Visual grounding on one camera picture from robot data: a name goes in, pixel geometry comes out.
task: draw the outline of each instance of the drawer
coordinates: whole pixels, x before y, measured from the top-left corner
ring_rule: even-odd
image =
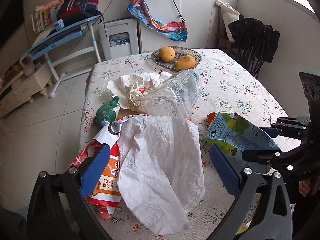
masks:
[[[32,78],[10,92],[0,101],[0,117],[27,102],[35,93],[41,91],[51,77],[47,64],[44,64]]]

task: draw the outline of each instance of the yellow fruit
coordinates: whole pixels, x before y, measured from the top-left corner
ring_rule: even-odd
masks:
[[[183,56],[174,64],[174,68],[188,69],[196,65],[196,60],[190,55]]]
[[[170,62],[173,60],[176,53],[174,52],[174,49],[171,47],[162,47],[159,50],[159,56],[164,62]]]

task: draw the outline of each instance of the white cabinet door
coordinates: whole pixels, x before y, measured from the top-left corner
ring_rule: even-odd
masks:
[[[229,5],[236,9],[237,7],[237,0],[220,0],[223,3],[229,3]],[[215,46],[216,37],[215,34],[218,30],[218,9],[216,8],[215,0],[213,0],[213,9],[211,14],[211,23],[210,23],[210,31],[208,37],[207,48],[213,48]],[[224,35],[226,33],[226,29],[224,26],[223,19],[220,20],[220,34]]]
[[[180,10],[180,0],[174,0]],[[172,0],[145,0],[149,7],[150,14],[155,19],[168,23],[181,21],[179,13]],[[184,42],[171,41],[161,34],[150,30],[143,23],[140,25],[141,52],[148,52],[159,49],[161,46],[182,46]]]
[[[188,29],[186,48],[206,48],[213,0],[181,0],[181,14]]]

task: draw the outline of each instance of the striped backpack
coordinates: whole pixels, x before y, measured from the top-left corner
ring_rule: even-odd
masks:
[[[99,0],[64,0],[57,20],[62,19],[65,26],[85,20],[95,15],[102,16],[98,11]]]

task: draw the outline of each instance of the clear plastic cup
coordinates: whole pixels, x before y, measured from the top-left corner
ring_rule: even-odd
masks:
[[[188,118],[200,96],[199,74],[182,70],[146,94],[141,103],[148,115]]]

